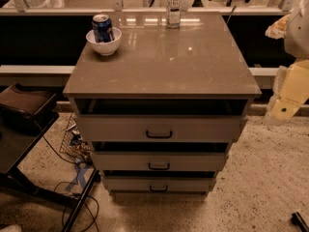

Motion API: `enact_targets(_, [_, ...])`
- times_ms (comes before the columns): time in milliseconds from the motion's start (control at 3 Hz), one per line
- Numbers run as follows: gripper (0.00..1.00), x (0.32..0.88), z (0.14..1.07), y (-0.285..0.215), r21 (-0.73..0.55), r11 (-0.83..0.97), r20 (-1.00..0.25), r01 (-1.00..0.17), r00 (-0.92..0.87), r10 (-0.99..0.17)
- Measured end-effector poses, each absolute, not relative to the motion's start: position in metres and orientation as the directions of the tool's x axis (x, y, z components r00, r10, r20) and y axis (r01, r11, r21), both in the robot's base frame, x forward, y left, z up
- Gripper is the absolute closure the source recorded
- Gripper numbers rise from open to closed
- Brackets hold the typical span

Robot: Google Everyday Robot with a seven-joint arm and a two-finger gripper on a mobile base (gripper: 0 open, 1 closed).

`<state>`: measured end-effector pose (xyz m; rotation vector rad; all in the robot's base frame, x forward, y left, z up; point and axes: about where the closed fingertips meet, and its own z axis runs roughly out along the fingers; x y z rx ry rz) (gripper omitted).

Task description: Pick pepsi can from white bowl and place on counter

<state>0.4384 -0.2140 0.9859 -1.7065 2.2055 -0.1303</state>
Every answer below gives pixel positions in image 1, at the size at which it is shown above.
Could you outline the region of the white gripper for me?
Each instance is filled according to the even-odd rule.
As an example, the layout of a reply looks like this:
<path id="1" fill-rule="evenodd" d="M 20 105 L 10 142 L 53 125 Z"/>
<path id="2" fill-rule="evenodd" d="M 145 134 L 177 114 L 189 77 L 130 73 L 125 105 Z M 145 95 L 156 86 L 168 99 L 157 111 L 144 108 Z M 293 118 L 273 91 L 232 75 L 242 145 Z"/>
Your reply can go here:
<path id="1" fill-rule="evenodd" d="M 268 26 L 265 35 L 278 40 L 285 37 L 290 16 L 284 15 Z M 288 121 L 309 99 L 309 61 L 280 66 L 272 87 L 273 95 L 267 105 L 269 117 L 278 121 Z"/>

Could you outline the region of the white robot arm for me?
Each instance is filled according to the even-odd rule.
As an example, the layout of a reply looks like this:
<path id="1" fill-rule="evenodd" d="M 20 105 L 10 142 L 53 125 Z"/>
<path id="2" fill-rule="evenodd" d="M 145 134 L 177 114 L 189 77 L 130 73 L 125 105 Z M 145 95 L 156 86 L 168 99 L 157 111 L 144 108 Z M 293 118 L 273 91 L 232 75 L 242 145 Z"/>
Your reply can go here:
<path id="1" fill-rule="evenodd" d="M 309 99 L 309 1 L 269 26 L 266 36 L 283 39 L 285 51 L 295 58 L 289 67 L 279 67 L 267 105 L 270 121 L 287 122 Z"/>

